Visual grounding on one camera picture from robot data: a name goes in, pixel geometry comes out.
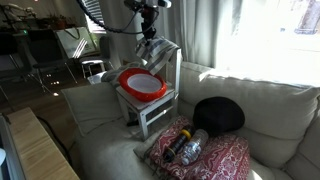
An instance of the floor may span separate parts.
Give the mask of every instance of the floor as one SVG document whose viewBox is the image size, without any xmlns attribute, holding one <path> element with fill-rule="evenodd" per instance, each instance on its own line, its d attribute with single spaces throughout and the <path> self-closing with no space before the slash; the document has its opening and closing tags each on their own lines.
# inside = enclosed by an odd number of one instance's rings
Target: floor
<svg viewBox="0 0 320 180">
<path fill-rule="evenodd" d="M 74 72 L 76 84 L 67 70 L 58 69 L 49 72 L 51 77 L 46 78 L 48 88 L 52 92 L 59 93 L 59 96 L 53 96 L 43 92 L 42 88 L 33 80 L 22 78 L 0 81 L 1 86 L 7 94 L 10 104 L 15 111 L 30 107 L 35 115 L 47 120 L 61 142 L 69 149 L 69 154 L 73 161 L 73 168 L 81 178 L 81 162 L 79 161 L 79 152 L 74 143 L 75 121 L 71 115 L 69 107 L 60 92 L 61 89 L 89 85 L 89 82 L 83 78 L 81 69 L 71 67 Z M 50 85 L 49 82 L 59 81 L 59 84 Z M 0 112 L 10 114 L 10 109 L 4 95 L 0 92 Z"/>
</svg>

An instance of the red paisley fabric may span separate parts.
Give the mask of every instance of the red paisley fabric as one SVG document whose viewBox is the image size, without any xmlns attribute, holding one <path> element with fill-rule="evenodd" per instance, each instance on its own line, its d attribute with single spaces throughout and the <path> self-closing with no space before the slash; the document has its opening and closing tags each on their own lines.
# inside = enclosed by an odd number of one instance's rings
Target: red paisley fabric
<svg viewBox="0 0 320 180">
<path fill-rule="evenodd" d="M 189 121 L 179 117 L 162 132 L 150 152 L 150 160 L 176 179 L 245 180 L 249 173 L 249 147 L 246 139 L 233 134 L 209 138 L 198 159 L 184 166 L 181 152 L 171 163 L 164 163 L 164 150 Z"/>
</svg>

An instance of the chair leg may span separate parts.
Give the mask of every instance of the chair leg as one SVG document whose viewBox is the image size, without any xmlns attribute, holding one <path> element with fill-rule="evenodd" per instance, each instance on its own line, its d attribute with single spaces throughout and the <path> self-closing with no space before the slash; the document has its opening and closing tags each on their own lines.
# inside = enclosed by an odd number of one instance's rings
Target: chair leg
<svg viewBox="0 0 320 180">
<path fill-rule="evenodd" d="M 41 76 L 41 71 L 40 71 L 40 69 L 37 69 L 37 74 L 38 74 L 38 78 L 39 78 L 39 83 L 40 83 L 40 85 L 41 85 L 41 87 L 42 87 L 42 90 L 43 90 L 43 92 L 46 92 L 46 90 L 45 90 L 45 86 L 44 86 L 44 84 L 43 84 L 43 79 L 42 79 L 42 76 Z"/>
<path fill-rule="evenodd" d="M 83 66 L 83 64 L 81 65 L 81 67 L 82 67 L 83 78 L 85 79 L 85 78 L 86 78 L 86 72 L 84 72 L 84 66 Z"/>
<path fill-rule="evenodd" d="M 77 80 L 76 80 L 76 78 L 73 76 L 73 74 L 72 74 L 72 72 L 71 72 L 71 70 L 70 70 L 70 68 L 69 68 L 68 64 L 67 64 L 67 63 L 64 63 L 64 64 L 67 66 L 67 68 L 68 68 L 68 70 L 69 70 L 69 72 L 70 72 L 70 74 L 71 74 L 71 76 L 72 76 L 72 78 L 73 78 L 74 82 L 75 82 L 75 83 L 78 83 L 78 82 L 77 82 Z"/>
<path fill-rule="evenodd" d="M 88 66 L 89 72 L 90 72 L 90 77 L 92 77 L 92 71 L 91 71 L 91 65 L 89 64 Z"/>
<path fill-rule="evenodd" d="M 100 67 L 101 67 L 101 71 L 102 71 L 102 72 L 106 71 L 106 69 L 105 69 L 105 67 L 104 67 L 104 63 L 103 63 L 103 62 L 102 62 L 102 63 L 100 63 Z"/>
<path fill-rule="evenodd" d="M 1 89 L 1 92 L 2 92 L 2 94 L 4 95 L 4 97 L 6 98 L 6 100 L 7 100 L 8 104 L 9 104 L 9 107 L 10 107 L 11 111 L 14 112 L 14 109 L 13 109 L 13 107 L 12 107 L 10 101 L 9 101 L 9 98 L 8 98 L 7 94 L 4 92 L 4 90 L 2 89 L 1 86 L 0 86 L 0 89 Z"/>
<path fill-rule="evenodd" d="M 40 86 L 41 86 L 43 89 L 45 89 L 46 91 L 48 91 L 50 94 L 54 95 L 54 94 L 47 88 L 47 86 L 45 86 L 45 85 L 42 83 L 41 79 L 38 80 L 33 74 L 28 74 L 28 77 L 31 78 L 31 79 L 34 79 L 35 81 L 37 81 L 37 83 L 39 83 Z"/>
</svg>

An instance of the black chair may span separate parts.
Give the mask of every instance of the black chair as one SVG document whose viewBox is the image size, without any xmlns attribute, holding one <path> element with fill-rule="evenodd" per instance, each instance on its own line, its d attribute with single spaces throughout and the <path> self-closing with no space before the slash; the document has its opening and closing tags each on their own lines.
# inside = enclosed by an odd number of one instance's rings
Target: black chair
<svg viewBox="0 0 320 180">
<path fill-rule="evenodd" d="M 23 77 L 25 79 L 25 77 L 29 77 L 29 78 L 37 81 L 39 84 L 41 84 L 40 81 L 37 78 L 35 78 L 34 75 L 32 74 L 32 66 L 29 62 L 27 55 L 26 55 L 25 47 L 18 46 L 16 39 L 10 33 L 0 33 L 0 39 L 1 39 L 1 41 L 0 41 L 0 55 L 9 56 L 13 65 L 15 66 L 15 69 L 8 69 L 8 70 L 0 71 L 0 79 L 11 78 L 11 77 Z M 15 61 L 15 59 L 12 57 L 12 54 L 15 54 L 15 53 L 18 53 L 20 55 L 20 59 L 22 62 L 21 67 L 18 65 L 18 63 Z M 0 90 L 1 90 L 2 94 L 4 95 L 4 97 L 6 98 L 7 102 L 9 103 L 11 110 L 14 111 L 11 106 L 11 103 L 9 101 L 9 98 L 6 95 L 6 93 L 3 90 L 1 85 L 0 85 Z"/>
<path fill-rule="evenodd" d="M 68 59 L 63 58 L 62 56 L 57 39 L 52 38 L 54 32 L 52 30 L 30 30 L 28 31 L 28 34 L 30 38 L 29 50 L 37 62 L 37 64 L 33 65 L 33 68 L 37 70 L 42 86 L 44 86 L 44 81 L 41 69 L 59 66 L 66 66 L 73 80 L 77 83 L 77 80 L 67 64 Z"/>
</svg>

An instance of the cable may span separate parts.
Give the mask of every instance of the cable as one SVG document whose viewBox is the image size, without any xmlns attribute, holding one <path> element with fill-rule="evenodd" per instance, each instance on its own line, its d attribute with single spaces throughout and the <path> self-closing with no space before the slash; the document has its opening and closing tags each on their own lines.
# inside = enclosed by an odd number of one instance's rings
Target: cable
<svg viewBox="0 0 320 180">
<path fill-rule="evenodd" d="M 67 161 L 69 162 L 70 166 L 72 167 L 73 164 L 72 164 L 72 159 L 71 159 L 71 156 L 69 154 L 69 151 L 68 149 L 64 146 L 64 144 L 60 141 L 60 139 L 57 137 L 56 133 L 53 131 L 52 127 L 50 126 L 50 124 L 48 123 L 48 121 L 44 120 L 43 118 L 39 117 L 39 116 L 36 116 L 41 122 L 45 123 L 48 128 L 50 129 L 53 137 L 57 140 L 58 144 L 62 147 L 62 149 L 65 151 L 66 153 L 66 156 L 67 156 Z"/>
<path fill-rule="evenodd" d="M 90 20 L 92 20 L 94 23 L 96 23 L 98 26 L 102 27 L 103 29 L 105 29 L 106 31 L 110 31 L 110 32 L 114 32 L 114 33 L 123 33 L 123 34 L 131 34 L 131 35 L 135 35 L 135 34 L 142 34 L 147 32 L 149 29 L 152 28 L 152 26 L 154 25 L 154 22 L 157 20 L 158 16 L 159 16 L 159 11 L 155 10 L 156 12 L 156 16 L 153 19 L 151 25 L 140 32 L 126 32 L 126 28 L 131 24 L 131 22 L 133 21 L 134 17 L 136 16 L 137 12 L 139 12 L 141 9 L 138 9 L 138 11 L 135 12 L 135 15 L 133 16 L 133 18 L 130 20 L 129 24 L 125 27 L 125 29 L 117 29 L 117 28 L 111 28 L 108 26 L 105 26 L 103 23 L 101 23 L 100 21 L 97 20 L 97 18 L 95 18 L 85 7 L 85 5 L 83 4 L 82 0 L 77 0 L 80 8 L 83 10 L 83 12 L 90 18 Z"/>
</svg>

